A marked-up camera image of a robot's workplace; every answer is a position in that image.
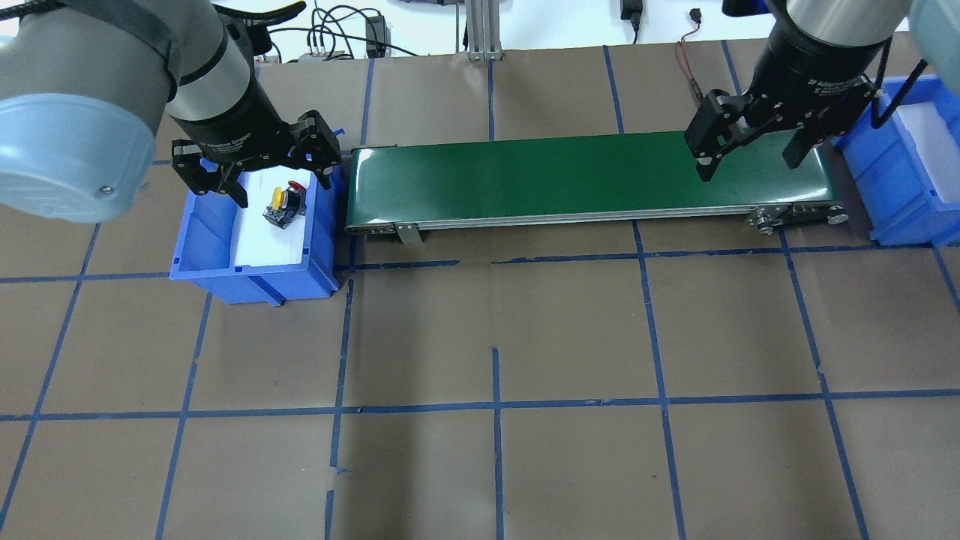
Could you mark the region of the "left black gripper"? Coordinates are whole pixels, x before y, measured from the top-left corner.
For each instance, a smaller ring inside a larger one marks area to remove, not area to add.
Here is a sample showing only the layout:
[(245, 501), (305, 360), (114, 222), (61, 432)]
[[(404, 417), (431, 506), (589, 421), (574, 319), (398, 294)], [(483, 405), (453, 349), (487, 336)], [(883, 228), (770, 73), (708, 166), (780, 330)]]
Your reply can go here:
[(240, 175), (271, 167), (311, 171), (330, 189), (341, 147), (318, 110), (282, 119), (264, 90), (178, 90), (166, 106), (185, 138), (171, 142), (171, 167), (196, 196), (220, 194), (249, 206)]

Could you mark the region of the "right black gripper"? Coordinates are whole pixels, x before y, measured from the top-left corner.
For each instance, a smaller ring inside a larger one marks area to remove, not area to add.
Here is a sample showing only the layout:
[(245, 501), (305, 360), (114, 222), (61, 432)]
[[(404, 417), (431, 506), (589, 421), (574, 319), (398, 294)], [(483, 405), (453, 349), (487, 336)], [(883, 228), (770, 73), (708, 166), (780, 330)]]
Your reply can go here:
[(776, 23), (746, 94), (709, 90), (683, 133), (700, 180), (713, 180), (723, 158), (755, 137), (793, 129), (782, 157), (789, 169), (801, 167), (866, 110), (876, 88), (864, 75), (885, 44), (839, 46)]

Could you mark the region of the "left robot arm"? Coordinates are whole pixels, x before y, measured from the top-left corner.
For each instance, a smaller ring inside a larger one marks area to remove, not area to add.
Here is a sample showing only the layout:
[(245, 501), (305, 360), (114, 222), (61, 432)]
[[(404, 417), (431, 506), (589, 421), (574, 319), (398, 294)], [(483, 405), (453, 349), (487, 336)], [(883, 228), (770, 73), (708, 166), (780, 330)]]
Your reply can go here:
[(286, 167), (324, 188), (341, 162), (316, 110), (285, 122), (254, 59), (269, 29), (302, 1), (244, 11), (209, 1), (27, 1), (2, 45), (1, 200), (39, 218), (94, 224), (133, 208), (153, 163), (159, 123), (185, 138), (171, 165), (197, 196), (247, 206), (240, 175)]

